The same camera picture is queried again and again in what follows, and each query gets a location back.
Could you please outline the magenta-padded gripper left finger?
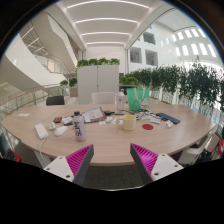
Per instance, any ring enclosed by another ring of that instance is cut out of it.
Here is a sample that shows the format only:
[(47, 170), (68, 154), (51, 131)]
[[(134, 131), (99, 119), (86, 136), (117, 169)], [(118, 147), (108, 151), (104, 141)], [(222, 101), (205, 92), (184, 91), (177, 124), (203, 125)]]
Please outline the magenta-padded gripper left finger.
[(44, 170), (82, 186), (93, 155), (94, 146), (90, 144), (67, 157), (58, 156)]

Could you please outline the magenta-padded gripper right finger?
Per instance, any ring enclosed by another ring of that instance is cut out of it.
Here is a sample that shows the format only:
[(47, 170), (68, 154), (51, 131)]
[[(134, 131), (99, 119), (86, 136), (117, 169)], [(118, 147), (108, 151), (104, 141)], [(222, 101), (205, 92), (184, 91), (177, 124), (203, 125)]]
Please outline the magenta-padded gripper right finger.
[(144, 185), (182, 169), (182, 166), (167, 154), (156, 154), (134, 143), (130, 144), (130, 154)]

